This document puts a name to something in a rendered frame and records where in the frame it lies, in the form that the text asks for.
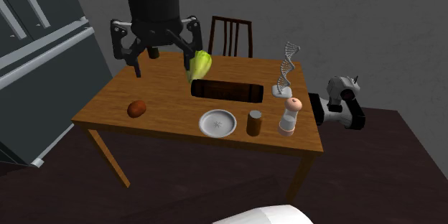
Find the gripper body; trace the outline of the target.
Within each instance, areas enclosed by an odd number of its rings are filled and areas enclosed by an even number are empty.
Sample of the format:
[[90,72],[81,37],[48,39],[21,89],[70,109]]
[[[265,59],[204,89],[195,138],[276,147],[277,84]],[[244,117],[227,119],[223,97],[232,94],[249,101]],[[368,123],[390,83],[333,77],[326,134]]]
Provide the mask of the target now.
[[183,30],[179,16],[179,0],[128,0],[131,31],[147,47],[172,45],[172,36]]

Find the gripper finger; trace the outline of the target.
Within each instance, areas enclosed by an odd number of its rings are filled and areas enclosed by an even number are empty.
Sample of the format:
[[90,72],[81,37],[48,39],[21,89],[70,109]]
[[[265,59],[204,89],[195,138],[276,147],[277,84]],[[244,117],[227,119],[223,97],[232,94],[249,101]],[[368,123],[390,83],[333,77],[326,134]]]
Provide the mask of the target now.
[[146,49],[144,43],[137,37],[129,48],[122,45],[121,40],[128,35],[128,30],[120,25],[120,21],[112,19],[110,21],[111,41],[113,56],[117,60],[125,60],[128,66],[134,68],[136,77],[141,77],[138,57]]
[[189,72],[190,60],[195,56],[196,51],[203,49],[202,31],[200,22],[196,16],[191,15],[185,21],[187,22],[187,30],[192,34],[192,41],[190,43],[186,42],[180,34],[176,34],[170,29],[165,29],[165,34],[171,42],[183,51],[184,68]]

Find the green lettuce head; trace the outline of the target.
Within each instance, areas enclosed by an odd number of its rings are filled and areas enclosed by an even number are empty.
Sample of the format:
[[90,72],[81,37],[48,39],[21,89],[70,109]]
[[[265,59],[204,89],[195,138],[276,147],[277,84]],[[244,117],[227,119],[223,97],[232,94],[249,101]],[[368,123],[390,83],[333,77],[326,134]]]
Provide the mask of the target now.
[[193,80],[203,79],[212,65],[211,55],[204,50],[196,51],[190,59],[190,69],[186,71],[189,83]]

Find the dark wooden chair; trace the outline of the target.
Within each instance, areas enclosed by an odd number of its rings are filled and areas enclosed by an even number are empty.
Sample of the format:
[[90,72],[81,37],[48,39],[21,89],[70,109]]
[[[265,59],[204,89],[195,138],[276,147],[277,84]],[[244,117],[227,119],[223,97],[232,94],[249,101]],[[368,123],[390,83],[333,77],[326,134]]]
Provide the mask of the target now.
[[252,22],[248,20],[242,19],[234,19],[228,17],[220,17],[220,16],[212,16],[211,27],[210,27],[210,36],[208,42],[208,53],[213,53],[213,42],[215,38],[215,25],[216,22],[223,23],[223,56],[234,56],[238,55],[238,41],[239,41],[239,32],[240,26],[247,26],[247,35],[248,35],[248,58],[253,57],[253,31],[252,31]]

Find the wooden table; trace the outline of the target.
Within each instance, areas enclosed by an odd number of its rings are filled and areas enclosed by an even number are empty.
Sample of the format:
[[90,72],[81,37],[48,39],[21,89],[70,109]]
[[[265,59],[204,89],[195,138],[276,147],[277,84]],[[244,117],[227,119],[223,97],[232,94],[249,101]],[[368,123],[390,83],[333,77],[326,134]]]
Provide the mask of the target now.
[[[301,157],[298,169],[286,193],[293,202],[314,159],[323,153],[316,122],[309,101],[307,85],[299,62],[288,76],[294,97],[302,102],[297,115],[297,127],[292,136],[281,136],[278,126],[284,112],[284,100],[271,94],[271,86],[279,76],[280,61],[247,57],[214,56],[208,80],[225,80],[263,85],[262,103],[242,103],[196,98],[190,94],[183,57],[179,52],[161,52],[151,59],[143,52],[139,57],[141,77],[132,67],[122,69],[72,119],[93,141],[118,181],[124,186],[129,180],[112,153],[99,136],[99,131],[149,136],[158,139],[176,139],[192,143],[226,146],[236,149],[264,151]],[[146,112],[137,118],[127,114],[133,101],[146,104]],[[223,139],[206,137],[198,122],[203,113],[213,109],[230,111],[237,120],[235,131]],[[258,136],[246,133],[248,114],[262,113]]]

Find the brown potato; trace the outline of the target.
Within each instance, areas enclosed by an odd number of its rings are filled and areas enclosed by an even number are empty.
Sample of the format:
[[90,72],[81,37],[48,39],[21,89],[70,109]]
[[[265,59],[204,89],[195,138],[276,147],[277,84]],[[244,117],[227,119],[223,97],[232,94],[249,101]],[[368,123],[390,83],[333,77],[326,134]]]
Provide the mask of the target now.
[[133,101],[132,103],[129,104],[127,108],[127,114],[131,118],[140,117],[145,112],[146,112],[146,104],[141,100]]

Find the white plate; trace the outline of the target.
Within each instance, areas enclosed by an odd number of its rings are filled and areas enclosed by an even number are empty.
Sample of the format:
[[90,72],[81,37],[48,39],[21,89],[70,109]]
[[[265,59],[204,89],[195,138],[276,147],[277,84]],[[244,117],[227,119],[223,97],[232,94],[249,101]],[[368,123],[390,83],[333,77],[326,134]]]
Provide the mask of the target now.
[[204,113],[198,124],[204,135],[211,138],[223,138],[235,131],[237,120],[229,111],[214,109]]

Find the dark grey refrigerator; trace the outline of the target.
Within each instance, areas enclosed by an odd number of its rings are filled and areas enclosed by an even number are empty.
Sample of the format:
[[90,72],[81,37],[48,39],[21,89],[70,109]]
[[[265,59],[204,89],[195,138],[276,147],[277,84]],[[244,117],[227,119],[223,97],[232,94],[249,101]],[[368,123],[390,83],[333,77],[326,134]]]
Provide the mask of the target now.
[[0,0],[0,162],[41,166],[110,79],[78,0]]

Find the white helix figure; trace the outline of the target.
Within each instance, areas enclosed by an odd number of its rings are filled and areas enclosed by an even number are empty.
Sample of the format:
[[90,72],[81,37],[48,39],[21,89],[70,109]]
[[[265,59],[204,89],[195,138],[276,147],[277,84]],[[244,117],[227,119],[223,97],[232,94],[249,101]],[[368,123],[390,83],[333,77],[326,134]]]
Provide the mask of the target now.
[[291,82],[287,79],[287,74],[295,69],[295,65],[291,61],[293,55],[300,51],[300,46],[287,42],[284,47],[284,60],[280,65],[280,76],[276,84],[272,86],[271,93],[276,98],[291,98],[292,89]]

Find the brown jar with grey lid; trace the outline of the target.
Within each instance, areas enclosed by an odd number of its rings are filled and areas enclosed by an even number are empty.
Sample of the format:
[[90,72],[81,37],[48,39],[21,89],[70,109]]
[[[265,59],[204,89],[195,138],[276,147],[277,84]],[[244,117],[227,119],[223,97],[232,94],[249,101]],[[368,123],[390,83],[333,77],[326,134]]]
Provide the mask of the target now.
[[261,130],[262,113],[258,110],[252,110],[248,114],[246,133],[249,136],[258,136]]

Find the pink and white pepper mill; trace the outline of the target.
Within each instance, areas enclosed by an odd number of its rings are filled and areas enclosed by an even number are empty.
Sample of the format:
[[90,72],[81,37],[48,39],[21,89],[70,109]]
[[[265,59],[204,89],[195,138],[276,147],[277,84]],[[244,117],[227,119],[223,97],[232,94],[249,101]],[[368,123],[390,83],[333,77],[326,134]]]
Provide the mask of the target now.
[[297,114],[302,109],[302,102],[298,98],[285,100],[285,110],[279,122],[278,132],[282,136],[291,136],[294,133]]

